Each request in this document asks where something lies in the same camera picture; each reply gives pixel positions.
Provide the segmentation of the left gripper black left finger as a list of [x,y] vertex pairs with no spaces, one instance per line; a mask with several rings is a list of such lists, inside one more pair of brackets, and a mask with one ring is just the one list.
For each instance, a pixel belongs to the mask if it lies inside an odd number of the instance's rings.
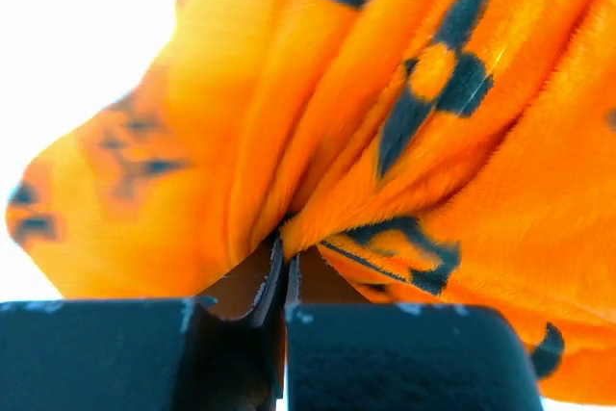
[[285,261],[276,234],[191,299],[173,410],[273,410],[283,395]]

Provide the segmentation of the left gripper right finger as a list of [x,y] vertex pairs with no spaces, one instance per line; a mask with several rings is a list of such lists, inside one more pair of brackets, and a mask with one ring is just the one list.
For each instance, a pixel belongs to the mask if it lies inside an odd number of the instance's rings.
[[539,410],[526,350],[496,311],[311,303],[301,259],[285,306],[291,410]]

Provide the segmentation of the orange patterned pillowcase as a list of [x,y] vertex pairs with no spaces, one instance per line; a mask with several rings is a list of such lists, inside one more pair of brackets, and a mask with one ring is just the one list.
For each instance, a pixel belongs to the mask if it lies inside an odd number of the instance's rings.
[[373,302],[499,310],[615,401],[615,0],[176,0],[6,210],[70,298],[195,295],[272,232]]

